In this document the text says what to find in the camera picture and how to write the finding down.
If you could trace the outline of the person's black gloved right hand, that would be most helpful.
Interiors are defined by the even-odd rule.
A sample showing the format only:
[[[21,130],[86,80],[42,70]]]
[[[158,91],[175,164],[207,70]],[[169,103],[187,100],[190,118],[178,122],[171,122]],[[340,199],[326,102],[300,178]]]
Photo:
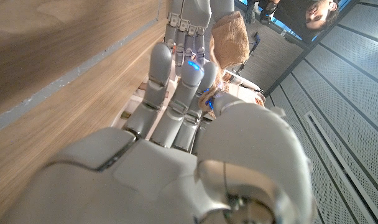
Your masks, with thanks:
[[[260,23],[263,25],[269,25],[271,19],[278,8],[278,4],[275,2],[268,2],[266,7],[260,13]]]

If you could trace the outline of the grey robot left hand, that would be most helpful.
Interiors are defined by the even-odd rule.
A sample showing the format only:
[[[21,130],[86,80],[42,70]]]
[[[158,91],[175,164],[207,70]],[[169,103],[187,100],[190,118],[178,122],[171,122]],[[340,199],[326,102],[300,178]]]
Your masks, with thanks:
[[[167,4],[164,42],[175,51],[175,74],[182,74],[183,63],[195,56],[205,63],[204,34],[210,20],[234,12],[233,0],[171,0]]]

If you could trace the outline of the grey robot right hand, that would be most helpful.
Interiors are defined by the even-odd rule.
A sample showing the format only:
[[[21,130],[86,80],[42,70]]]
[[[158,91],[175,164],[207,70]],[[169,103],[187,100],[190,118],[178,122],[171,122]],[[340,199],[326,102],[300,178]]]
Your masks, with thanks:
[[[155,45],[145,97],[126,125],[60,151],[1,223],[311,223],[311,166],[276,112],[217,93],[197,153],[172,147],[217,68],[185,62],[163,109],[171,62],[170,49]]]

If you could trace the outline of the person's black gloved left hand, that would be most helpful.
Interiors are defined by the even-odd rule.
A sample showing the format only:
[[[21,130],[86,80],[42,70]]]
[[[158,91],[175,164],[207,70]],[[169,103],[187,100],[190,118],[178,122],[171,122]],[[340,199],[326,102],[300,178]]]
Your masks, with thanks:
[[[252,24],[255,21],[258,2],[258,0],[247,0],[247,7],[244,17],[247,24]]]

